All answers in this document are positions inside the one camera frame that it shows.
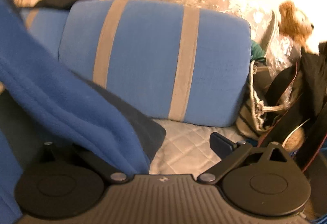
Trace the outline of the left blue striped cushion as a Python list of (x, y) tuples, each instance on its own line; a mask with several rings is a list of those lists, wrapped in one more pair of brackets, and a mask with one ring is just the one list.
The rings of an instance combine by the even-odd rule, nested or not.
[(51, 8), (22, 8), (20, 14), (30, 34), (58, 60), (59, 46), (69, 11)]

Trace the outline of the grey quilted bed cover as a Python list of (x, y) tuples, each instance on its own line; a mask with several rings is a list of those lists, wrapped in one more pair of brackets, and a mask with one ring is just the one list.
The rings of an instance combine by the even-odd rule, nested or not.
[(192, 174), (195, 178), (221, 161), (210, 148), (209, 138), (218, 132), (234, 143), (243, 140), (235, 126), (199, 126), (156, 119), (166, 130), (163, 144), (151, 162), (153, 175)]

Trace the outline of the right blue striped cushion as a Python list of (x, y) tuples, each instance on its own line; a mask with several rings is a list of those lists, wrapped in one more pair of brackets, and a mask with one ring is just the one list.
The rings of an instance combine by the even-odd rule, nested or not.
[(232, 125), (249, 73), (251, 28), (174, 3), (85, 0), (68, 14), (59, 60), (144, 114)]

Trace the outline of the blue and navy fleece jacket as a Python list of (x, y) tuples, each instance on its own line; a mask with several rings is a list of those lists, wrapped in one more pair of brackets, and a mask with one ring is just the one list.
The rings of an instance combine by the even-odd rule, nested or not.
[(166, 132), (139, 110), (91, 81), (81, 79), (27, 31), (13, 0), (1, 0), (1, 223), (22, 215), (14, 189), (23, 169), (16, 153), (34, 132), (14, 137), (22, 113), (55, 137), (76, 143), (127, 175), (146, 174)]

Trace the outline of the brown teddy bear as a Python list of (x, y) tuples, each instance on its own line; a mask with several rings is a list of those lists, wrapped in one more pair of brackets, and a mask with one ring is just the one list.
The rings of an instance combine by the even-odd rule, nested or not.
[(293, 1), (285, 1), (279, 5), (280, 21), (279, 32), (289, 36), (300, 47), (308, 52), (307, 40), (312, 35), (314, 25), (308, 17), (297, 8)]

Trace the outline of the blue striped cushion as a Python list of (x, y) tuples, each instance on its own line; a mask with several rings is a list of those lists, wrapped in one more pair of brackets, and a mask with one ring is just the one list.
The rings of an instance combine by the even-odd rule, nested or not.
[(144, 114), (232, 125), (249, 73), (251, 28), (174, 3), (85, 0), (68, 14), (59, 60)]
[(58, 60), (59, 46), (69, 11), (51, 8), (22, 8), (20, 14), (30, 34)]

